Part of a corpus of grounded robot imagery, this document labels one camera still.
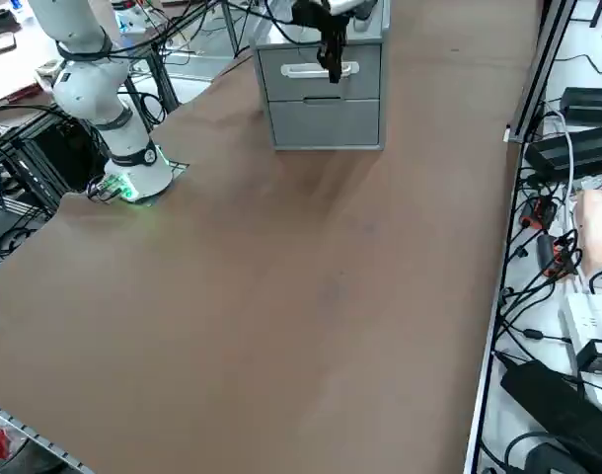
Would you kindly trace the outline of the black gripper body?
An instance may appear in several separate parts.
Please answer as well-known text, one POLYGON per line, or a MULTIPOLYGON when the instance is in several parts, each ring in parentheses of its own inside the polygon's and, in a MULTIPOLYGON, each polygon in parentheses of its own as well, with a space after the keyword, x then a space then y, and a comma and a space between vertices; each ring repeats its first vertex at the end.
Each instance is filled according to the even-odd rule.
POLYGON ((291 15, 291 24, 300 27, 329 28, 334 23, 328 0, 296 0, 291 6, 291 15))

